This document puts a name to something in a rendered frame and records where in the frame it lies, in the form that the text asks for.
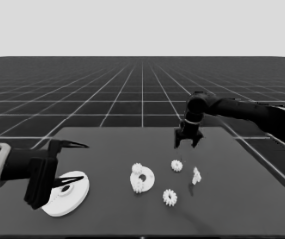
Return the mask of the white round carrier with pins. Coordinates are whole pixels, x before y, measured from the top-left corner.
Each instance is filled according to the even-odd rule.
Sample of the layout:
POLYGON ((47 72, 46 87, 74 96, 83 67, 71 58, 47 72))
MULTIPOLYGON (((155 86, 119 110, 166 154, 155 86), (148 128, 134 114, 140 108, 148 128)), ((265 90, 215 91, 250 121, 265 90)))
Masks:
POLYGON ((144 166, 141 174, 131 173, 130 184, 132 186, 134 184, 135 180, 140 179, 141 175, 145 176, 145 180, 142 180, 144 182, 144 191, 142 193, 148 192, 153 188, 153 186, 155 184, 155 175, 154 175, 153 171, 148 167, 144 166))

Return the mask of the small white T-shaped piece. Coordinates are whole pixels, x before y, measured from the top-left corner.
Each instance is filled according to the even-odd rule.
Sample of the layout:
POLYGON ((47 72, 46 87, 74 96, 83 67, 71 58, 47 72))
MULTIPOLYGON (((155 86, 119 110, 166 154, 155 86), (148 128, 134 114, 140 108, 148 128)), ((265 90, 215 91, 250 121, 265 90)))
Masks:
POLYGON ((199 183, 202 180, 201 174, 198 170, 198 168, 196 167, 193 170, 193 178, 192 178, 192 184, 196 185, 197 183, 199 183))

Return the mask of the large thick white disc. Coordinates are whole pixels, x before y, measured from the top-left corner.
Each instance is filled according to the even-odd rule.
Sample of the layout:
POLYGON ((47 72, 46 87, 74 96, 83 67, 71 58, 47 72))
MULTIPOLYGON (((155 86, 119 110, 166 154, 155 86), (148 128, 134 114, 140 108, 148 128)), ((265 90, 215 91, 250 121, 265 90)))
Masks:
POLYGON ((83 179, 53 188, 49 201, 41 207, 47 215, 51 217, 66 216, 77 209, 85 200, 90 189, 89 178, 82 171, 70 171, 62 174, 60 178, 73 176, 83 176, 83 179))

